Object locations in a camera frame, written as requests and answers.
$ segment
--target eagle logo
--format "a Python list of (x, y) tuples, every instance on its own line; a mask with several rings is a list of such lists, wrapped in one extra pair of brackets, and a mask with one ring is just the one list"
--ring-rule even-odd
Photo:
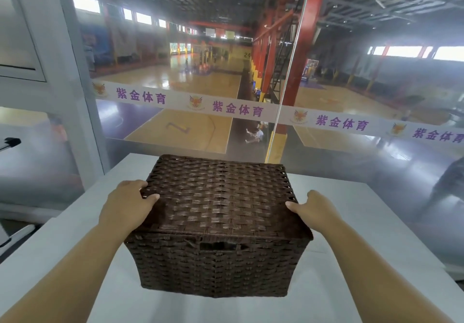
[(397, 124), (394, 123), (393, 127), (391, 129), (391, 134), (395, 136), (399, 136), (403, 133), (403, 131), (406, 129), (406, 124)]
[(106, 88), (104, 83), (95, 83), (92, 82), (93, 89), (95, 93), (101, 97), (106, 96)]
[(201, 101), (203, 97), (190, 96), (190, 105), (194, 108), (199, 108), (201, 106)]
[(306, 119), (306, 116), (308, 115), (308, 111), (304, 110), (295, 110), (293, 113), (293, 119), (298, 122), (302, 122)]

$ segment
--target tabletop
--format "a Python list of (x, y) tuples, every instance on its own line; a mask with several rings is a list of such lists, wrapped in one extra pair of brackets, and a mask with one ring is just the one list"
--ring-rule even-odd
[[(130, 154), (0, 265), (0, 315), (96, 225), (106, 197), (119, 182), (146, 179), (158, 157)], [(464, 322), (464, 292), (442, 263), (365, 184), (289, 174), (300, 202), (315, 189), (412, 285), (456, 322)], [(208, 298), (146, 290), (122, 245), (101, 286), (89, 322), (354, 322), (355, 304), (333, 252), (314, 232), (286, 297)]]

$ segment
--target basket lid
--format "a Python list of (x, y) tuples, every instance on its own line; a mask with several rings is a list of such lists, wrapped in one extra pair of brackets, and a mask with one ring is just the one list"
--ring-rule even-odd
[(147, 181), (142, 196), (159, 193), (160, 200), (139, 231), (312, 239), (285, 206), (296, 198), (283, 165), (165, 154)]

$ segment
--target woven pattern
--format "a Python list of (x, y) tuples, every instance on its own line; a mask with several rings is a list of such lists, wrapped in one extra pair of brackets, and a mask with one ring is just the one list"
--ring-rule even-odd
[(285, 207), (282, 165), (163, 155), (142, 196), (160, 200), (126, 239), (148, 289), (209, 297), (285, 296), (312, 239)]

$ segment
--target person's left hand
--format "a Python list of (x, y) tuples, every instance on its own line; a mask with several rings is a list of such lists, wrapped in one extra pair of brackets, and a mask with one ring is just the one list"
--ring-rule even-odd
[(159, 194), (153, 194), (143, 199), (140, 189), (145, 186), (147, 182), (143, 180), (122, 181), (108, 195), (98, 226), (104, 227), (106, 233), (123, 242), (131, 231), (143, 223), (160, 198)]

